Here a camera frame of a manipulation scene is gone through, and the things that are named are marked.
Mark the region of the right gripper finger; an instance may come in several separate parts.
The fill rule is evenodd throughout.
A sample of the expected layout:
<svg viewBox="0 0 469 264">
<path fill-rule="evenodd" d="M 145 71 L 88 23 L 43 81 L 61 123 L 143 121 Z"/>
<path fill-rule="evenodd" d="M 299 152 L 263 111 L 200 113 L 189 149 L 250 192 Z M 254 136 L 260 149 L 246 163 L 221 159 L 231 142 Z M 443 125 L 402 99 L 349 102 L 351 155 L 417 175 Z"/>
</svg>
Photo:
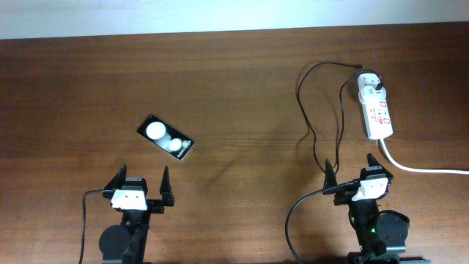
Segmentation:
<svg viewBox="0 0 469 264">
<path fill-rule="evenodd" d="M 378 162 L 378 160 L 371 153 L 368 153 L 366 155 L 366 158 L 367 158 L 367 162 L 368 162 L 368 167 L 381 166 L 381 164 Z"/>
<path fill-rule="evenodd" d="M 328 159 L 325 160 L 325 180 L 323 184 L 324 189 L 334 190 L 337 187 L 336 173 Z"/>
</svg>

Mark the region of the black smartphone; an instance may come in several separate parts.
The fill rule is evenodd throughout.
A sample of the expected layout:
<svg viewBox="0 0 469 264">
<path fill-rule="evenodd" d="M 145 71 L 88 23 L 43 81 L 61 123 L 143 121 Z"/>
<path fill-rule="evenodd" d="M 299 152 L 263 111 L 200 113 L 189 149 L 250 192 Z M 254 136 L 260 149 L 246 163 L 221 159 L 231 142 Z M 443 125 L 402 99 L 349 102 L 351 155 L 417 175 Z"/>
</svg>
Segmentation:
<svg viewBox="0 0 469 264">
<path fill-rule="evenodd" d="M 178 161 L 182 161 L 195 144 L 192 138 L 153 114 L 140 124 L 137 133 Z"/>
</svg>

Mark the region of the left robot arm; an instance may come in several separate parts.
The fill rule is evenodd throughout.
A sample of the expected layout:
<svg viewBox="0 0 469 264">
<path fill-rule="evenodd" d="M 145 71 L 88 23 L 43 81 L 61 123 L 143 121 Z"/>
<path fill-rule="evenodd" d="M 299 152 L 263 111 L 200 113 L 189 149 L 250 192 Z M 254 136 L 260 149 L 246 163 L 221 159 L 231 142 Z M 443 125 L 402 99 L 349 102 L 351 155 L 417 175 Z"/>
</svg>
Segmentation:
<svg viewBox="0 0 469 264">
<path fill-rule="evenodd" d="M 165 168 L 160 184 L 160 199 L 148 199 L 147 182 L 141 177 L 127 177 L 127 166 L 104 187 L 103 197 L 111 207 L 122 213 L 119 224 L 105 229 L 99 239 L 103 264 L 143 263 L 150 217 L 163 214 L 174 206 L 169 169 Z"/>
</svg>

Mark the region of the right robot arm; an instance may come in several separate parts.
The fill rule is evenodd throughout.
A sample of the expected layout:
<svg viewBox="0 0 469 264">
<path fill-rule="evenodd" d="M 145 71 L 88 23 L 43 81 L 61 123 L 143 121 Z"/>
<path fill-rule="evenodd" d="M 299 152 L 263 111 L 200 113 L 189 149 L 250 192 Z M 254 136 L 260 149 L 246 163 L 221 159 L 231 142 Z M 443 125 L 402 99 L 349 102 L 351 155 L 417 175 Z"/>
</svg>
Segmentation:
<svg viewBox="0 0 469 264">
<path fill-rule="evenodd" d="M 406 251 L 409 218 L 395 210 L 380 210 L 377 201 L 387 193 L 394 176 L 372 154 L 360 177 L 338 184 L 330 161 L 325 162 L 324 195 L 334 195 L 334 205 L 349 208 L 349 222 L 360 246 L 347 255 L 349 263 L 399 263 Z"/>
</svg>

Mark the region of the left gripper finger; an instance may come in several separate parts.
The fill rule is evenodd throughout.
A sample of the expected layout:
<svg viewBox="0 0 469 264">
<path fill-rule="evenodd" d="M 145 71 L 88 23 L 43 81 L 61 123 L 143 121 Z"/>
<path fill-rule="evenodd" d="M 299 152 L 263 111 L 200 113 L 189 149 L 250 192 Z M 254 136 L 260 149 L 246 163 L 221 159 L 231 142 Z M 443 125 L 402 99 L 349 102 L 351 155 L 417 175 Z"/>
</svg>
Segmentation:
<svg viewBox="0 0 469 264">
<path fill-rule="evenodd" d="M 105 190 L 115 190 L 120 189 L 125 182 L 127 174 L 127 166 L 123 164 L 117 174 L 109 181 L 109 183 L 104 187 Z"/>
<path fill-rule="evenodd" d="M 160 185 L 160 195 L 164 206 L 174 206 L 175 198 L 171 188 L 169 178 L 169 168 L 166 166 L 163 171 L 163 177 Z"/>
</svg>

